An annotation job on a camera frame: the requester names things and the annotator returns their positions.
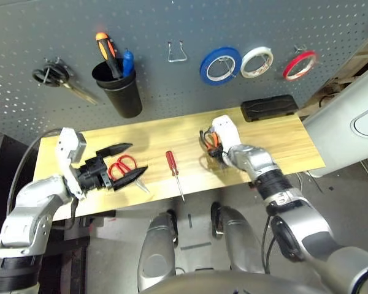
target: blue tape roll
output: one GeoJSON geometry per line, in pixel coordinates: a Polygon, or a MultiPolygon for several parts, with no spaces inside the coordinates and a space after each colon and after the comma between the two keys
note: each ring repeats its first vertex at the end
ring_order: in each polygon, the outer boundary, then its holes
{"type": "Polygon", "coordinates": [[[216,49],[209,53],[202,61],[201,68],[200,68],[200,75],[202,80],[209,85],[218,86],[227,83],[228,81],[232,80],[240,71],[241,67],[241,56],[240,53],[232,47],[222,47],[216,49]],[[231,72],[226,73],[220,77],[211,77],[207,75],[207,71],[210,65],[215,62],[219,58],[229,58],[234,61],[234,67],[231,69],[231,72]]]}

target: white cylinder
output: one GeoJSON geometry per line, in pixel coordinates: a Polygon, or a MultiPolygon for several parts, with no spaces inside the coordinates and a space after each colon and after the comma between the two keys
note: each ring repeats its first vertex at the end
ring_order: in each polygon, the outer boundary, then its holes
{"type": "Polygon", "coordinates": [[[326,167],[314,177],[368,158],[368,71],[304,121],[326,167]]]}

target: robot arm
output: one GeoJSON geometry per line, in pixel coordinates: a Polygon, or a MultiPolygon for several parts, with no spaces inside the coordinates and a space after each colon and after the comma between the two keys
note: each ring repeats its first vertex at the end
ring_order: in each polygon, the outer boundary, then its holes
{"type": "Polygon", "coordinates": [[[272,156],[265,149],[241,144],[233,127],[228,116],[213,121],[224,162],[248,173],[273,217],[271,227],[282,254],[292,262],[308,262],[334,293],[368,293],[368,252],[337,244],[326,220],[292,186],[272,156]]]}
{"type": "Polygon", "coordinates": [[[117,181],[107,175],[103,157],[123,152],[131,144],[117,144],[96,152],[96,157],[79,162],[86,146],[82,134],[64,128],[59,136],[56,156],[64,176],[27,184],[17,195],[16,205],[7,216],[0,233],[0,293],[36,294],[38,275],[45,253],[52,220],[57,209],[86,198],[91,189],[120,189],[135,181],[147,167],[136,168],[117,181]]]}

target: red tape roll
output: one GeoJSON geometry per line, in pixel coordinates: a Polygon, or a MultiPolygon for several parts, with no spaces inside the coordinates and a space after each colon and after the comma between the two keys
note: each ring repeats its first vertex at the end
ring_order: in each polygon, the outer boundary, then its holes
{"type": "Polygon", "coordinates": [[[301,53],[299,56],[295,57],[291,62],[289,62],[288,66],[283,71],[283,77],[285,78],[285,80],[288,81],[294,81],[297,80],[298,78],[301,78],[315,66],[317,59],[318,55],[316,54],[315,51],[306,51],[301,53]],[[305,59],[309,59],[309,62],[306,65],[306,67],[294,75],[289,75],[292,69],[305,59]]]}

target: tape roll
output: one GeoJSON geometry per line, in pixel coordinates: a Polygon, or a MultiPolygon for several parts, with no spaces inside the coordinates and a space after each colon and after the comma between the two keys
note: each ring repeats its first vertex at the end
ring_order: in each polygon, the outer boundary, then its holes
{"type": "Polygon", "coordinates": [[[283,77],[285,80],[294,81],[301,78],[303,75],[307,74],[316,64],[316,60],[318,59],[318,55],[315,51],[306,51],[301,53],[299,56],[295,57],[291,62],[289,62],[288,66],[283,71],[283,77]],[[308,64],[300,70],[298,73],[291,75],[290,72],[293,68],[298,65],[303,60],[308,59],[308,64]]]}
{"type": "Polygon", "coordinates": [[[209,85],[218,86],[227,83],[228,81],[232,80],[236,77],[239,73],[241,66],[241,56],[240,53],[232,47],[222,47],[216,49],[209,53],[202,61],[201,68],[200,68],[200,75],[202,80],[209,85]],[[226,69],[226,73],[220,75],[219,77],[213,77],[210,74],[211,66],[217,61],[224,61],[227,60],[231,61],[232,66],[226,69]]]}
{"type": "Polygon", "coordinates": [[[267,69],[270,68],[272,62],[274,60],[274,56],[271,52],[270,48],[267,47],[258,47],[255,49],[252,49],[251,51],[249,51],[246,55],[244,55],[242,62],[241,62],[241,75],[244,78],[256,78],[262,74],[264,74],[267,69]],[[261,67],[259,67],[256,70],[252,70],[251,72],[247,72],[245,71],[245,66],[248,64],[248,62],[250,62],[251,59],[257,57],[257,56],[261,56],[264,58],[264,56],[266,56],[266,59],[264,60],[264,63],[261,67]]]}

